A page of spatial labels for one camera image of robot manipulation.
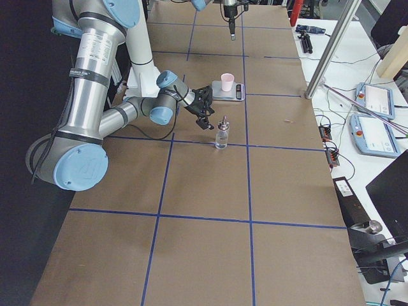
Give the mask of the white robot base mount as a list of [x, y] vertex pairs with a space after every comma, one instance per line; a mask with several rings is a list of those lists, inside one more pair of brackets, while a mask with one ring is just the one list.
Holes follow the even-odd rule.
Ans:
[[127, 96], [155, 98], [158, 95], [159, 87], [156, 80], [160, 71], [153, 62], [144, 65], [131, 65], [131, 70], [127, 80]]

